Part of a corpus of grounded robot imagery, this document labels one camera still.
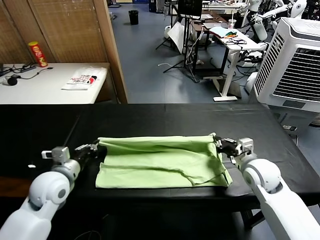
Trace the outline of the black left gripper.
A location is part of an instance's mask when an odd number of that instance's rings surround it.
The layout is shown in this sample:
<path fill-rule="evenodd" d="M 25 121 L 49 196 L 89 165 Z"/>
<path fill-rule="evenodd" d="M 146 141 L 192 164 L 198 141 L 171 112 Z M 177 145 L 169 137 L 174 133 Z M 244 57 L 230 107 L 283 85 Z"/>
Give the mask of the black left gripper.
<path fill-rule="evenodd" d="M 77 161 L 80 167 L 85 167 L 88 162 L 97 158 L 98 147 L 98 141 L 92 144 L 82 144 L 71 151 L 71 159 Z"/>

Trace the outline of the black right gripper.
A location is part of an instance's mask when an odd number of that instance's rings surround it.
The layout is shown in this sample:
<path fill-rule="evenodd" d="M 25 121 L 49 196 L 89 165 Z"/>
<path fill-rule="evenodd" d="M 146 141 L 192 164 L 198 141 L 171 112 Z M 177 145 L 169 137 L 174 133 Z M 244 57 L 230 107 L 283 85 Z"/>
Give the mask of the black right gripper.
<path fill-rule="evenodd" d="M 228 157 L 237 157 L 241 154 L 236 140 L 231 138 L 217 138 L 214 140 L 216 151 Z"/>

